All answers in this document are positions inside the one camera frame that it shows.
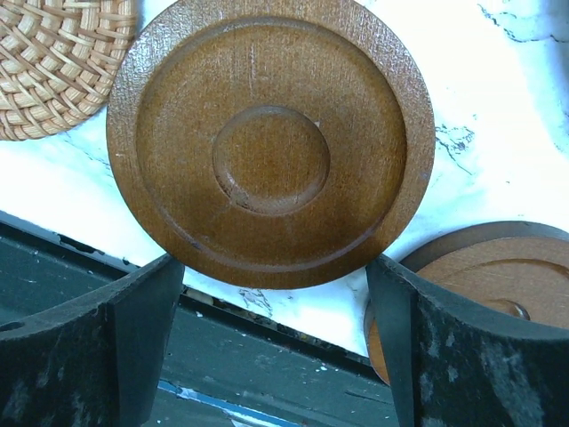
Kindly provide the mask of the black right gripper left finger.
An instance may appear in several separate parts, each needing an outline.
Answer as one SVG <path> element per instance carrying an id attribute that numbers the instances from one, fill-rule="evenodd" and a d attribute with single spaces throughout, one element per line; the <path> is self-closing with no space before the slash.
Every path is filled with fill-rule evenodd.
<path id="1" fill-rule="evenodd" d="M 3 426 L 141 426 L 150 417 L 184 268 L 164 255 L 1 327 Z"/>

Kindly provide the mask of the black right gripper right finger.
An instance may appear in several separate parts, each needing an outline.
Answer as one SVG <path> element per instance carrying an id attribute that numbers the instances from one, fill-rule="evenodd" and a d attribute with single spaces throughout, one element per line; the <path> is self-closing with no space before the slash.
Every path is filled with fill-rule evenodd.
<path id="1" fill-rule="evenodd" d="M 366 267 L 402 426 L 566 426 L 568 332 L 437 286 L 385 255 Z"/>

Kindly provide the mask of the brown wooden coaster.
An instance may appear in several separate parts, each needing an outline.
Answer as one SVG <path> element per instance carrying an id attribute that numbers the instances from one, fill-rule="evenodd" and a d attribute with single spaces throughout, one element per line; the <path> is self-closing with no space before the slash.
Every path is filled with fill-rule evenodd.
<path id="1" fill-rule="evenodd" d="M 412 55 L 355 1 L 178 1 L 124 58 L 107 145 L 167 253 L 233 285 L 295 289 L 401 235 L 435 125 Z"/>
<path id="2" fill-rule="evenodd" d="M 408 270 L 490 309 L 568 327 L 568 234 L 537 222 L 452 231 L 401 260 Z"/>

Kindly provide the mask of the woven rattan coaster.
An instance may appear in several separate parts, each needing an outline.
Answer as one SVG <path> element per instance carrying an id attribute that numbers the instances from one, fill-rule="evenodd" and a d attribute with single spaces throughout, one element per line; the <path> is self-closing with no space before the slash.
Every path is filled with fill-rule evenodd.
<path id="1" fill-rule="evenodd" d="M 138 5 L 126 1 L 1 3 L 1 138 L 66 132 L 107 102 L 132 45 Z"/>

